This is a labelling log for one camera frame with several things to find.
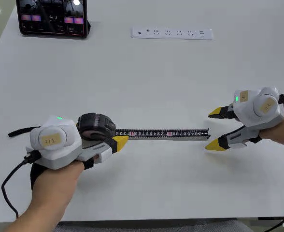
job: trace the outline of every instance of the white table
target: white table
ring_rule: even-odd
[[[89,112],[119,128],[240,127],[207,114],[238,88],[284,92],[284,1],[89,1],[87,40],[28,38],[13,11],[0,39],[0,185],[25,155],[28,134],[50,114]],[[131,39],[131,26],[210,27],[214,41]],[[85,171],[63,220],[284,216],[284,146],[262,141],[210,153],[208,142],[129,141]],[[8,183],[19,212],[30,166]],[[0,222],[14,213],[0,191]]]

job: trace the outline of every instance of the power outlet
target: power outlet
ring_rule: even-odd
[[[132,27],[132,38],[141,39],[181,39],[181,40],[212,40],[212,29],[171,29],[158,27]]]

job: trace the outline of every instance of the tablet screen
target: tablet screen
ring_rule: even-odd
[[[84,35],[83,0],[17,0],[22,32]]]

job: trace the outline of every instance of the tablet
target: tablet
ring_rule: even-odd
[[[24,35],[85,38],[90,29],[87,0],[16,0],[20,31]]]

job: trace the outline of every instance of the tape measure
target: tape measure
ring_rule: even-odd
[[[185,140],[205,141],[209,136],[209,129],[116,129],[112,120],[102,114],[84,114],[79,117],[77,128],[85,140],[104,140],[106,137],[127,135],[129,139],[138,140]]]

